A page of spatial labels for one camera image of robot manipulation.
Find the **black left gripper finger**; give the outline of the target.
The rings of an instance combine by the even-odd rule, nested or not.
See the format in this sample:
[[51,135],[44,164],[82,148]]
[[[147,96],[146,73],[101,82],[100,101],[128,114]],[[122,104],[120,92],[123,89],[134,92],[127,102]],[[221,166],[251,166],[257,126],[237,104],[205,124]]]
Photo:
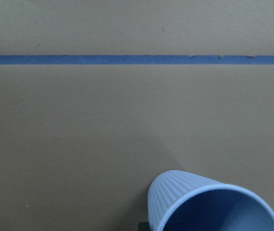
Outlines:
[[138,231],[149,231],[149,223],[148,222],[140,222],[138,224]]

